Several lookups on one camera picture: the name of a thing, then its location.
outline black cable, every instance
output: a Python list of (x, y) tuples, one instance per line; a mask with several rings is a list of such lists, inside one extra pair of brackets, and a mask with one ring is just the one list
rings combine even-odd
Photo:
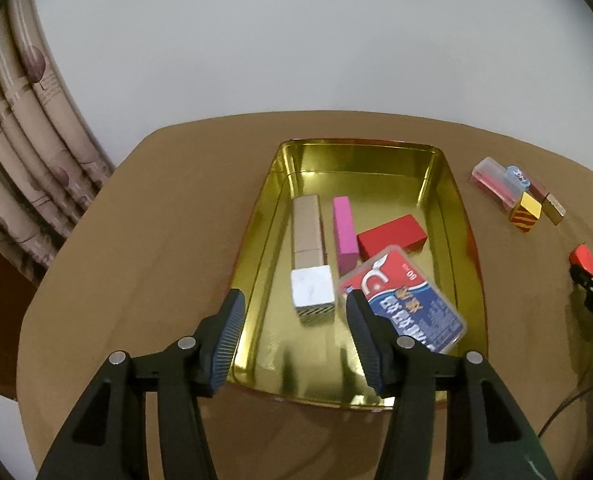
[(545, 424), (541, 428), (541, 431), (538, 432), (538, 438), (543, 437), (543, 434), (550, 427), (550, 424), (554, 422), (554, 419), (558, 417), (563, 410), (565, 410), (569, 405), (574, 403), (575, 400), (579, 400), (580, 398), (585, 397), (591, 391), (593, 391), (593, 384), (585, 390), (583, 390), (582, 392), (577, 393), (575, 396), (572, 396), (569, 399), (561, 402), (561, 404), (556, 408), (556, 410), (554, 410), (554, 413), (550, 415), (550, 418), (547, 419), (547, 422), (545, 422)]

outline tray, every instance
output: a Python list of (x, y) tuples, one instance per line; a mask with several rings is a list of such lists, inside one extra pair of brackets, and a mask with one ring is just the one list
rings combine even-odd
[[(290, 140), (276, 152), (243, 238), (232, 286), (247, 301), (230, 381), (283, 399), (325, 406), (387, 408), (367, 386), (344, 314), (298, 317), (291, 299), (291, 201), (321, 198), (327, 262), (338, 283), (331, 199), (347, 195), (362, 232), (412, 213), (428, 234), (413, 259), (457, 306), (468, 332), (454, 349), (487, 355), (476, 246), (443, 153), (375, 140)], [(437, 394), (437, 400), (444, 400)]]

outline yellow and red striped block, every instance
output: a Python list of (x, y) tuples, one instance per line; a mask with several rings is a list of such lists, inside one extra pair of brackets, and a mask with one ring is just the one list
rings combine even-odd
[(522, 232), (528, 233), (541, 217), (542, 206), (537, 199), (525, 192), (512, 211), (509, 213), (509, 221)]

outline brown table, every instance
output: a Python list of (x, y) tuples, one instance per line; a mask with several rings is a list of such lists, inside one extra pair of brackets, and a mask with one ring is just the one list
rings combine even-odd
[[(445, 153), (477, 242), (489, 360), (538, 430), (579, 383), (593, 381), (593, 317), (573, 293), (567, 255), (593, 250), (593, 172), (525, 142), (462, 124), (362, 112), (277, 112), (163, 128), (118, 168), (58, 255), (23, 322), (18, 396), (39, 466), (97, 368), (192, 333), (220, 305), (246, 223), (279, 143), (362, 137), (432, 144)], [(522, 234), (468, 182), (485, 156), (535, 174), (567, 208)], [(148, 402), (148, 414), (156, 415)], [(227, 384), (201, 402), (222, 480), (371, 479), (388, 413), (277, 402)], [(577, 402), (545, 436), (569, 474), (592, 403)], [(440, 478), (445, 412), (436, 422)], [(148, 428), (156, 449), (156, 422)], [(150, 451), (152, 479), (160, 458)]]

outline red and blue label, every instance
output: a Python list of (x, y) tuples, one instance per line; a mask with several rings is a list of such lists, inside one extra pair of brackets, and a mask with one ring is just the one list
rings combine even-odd
[(363, 264), (340, 286), (359, 289), (377, 316), (390, 319), (399, 335), (443, 352), (465, 332), (465, 323), (398, 247), (389, 247)]

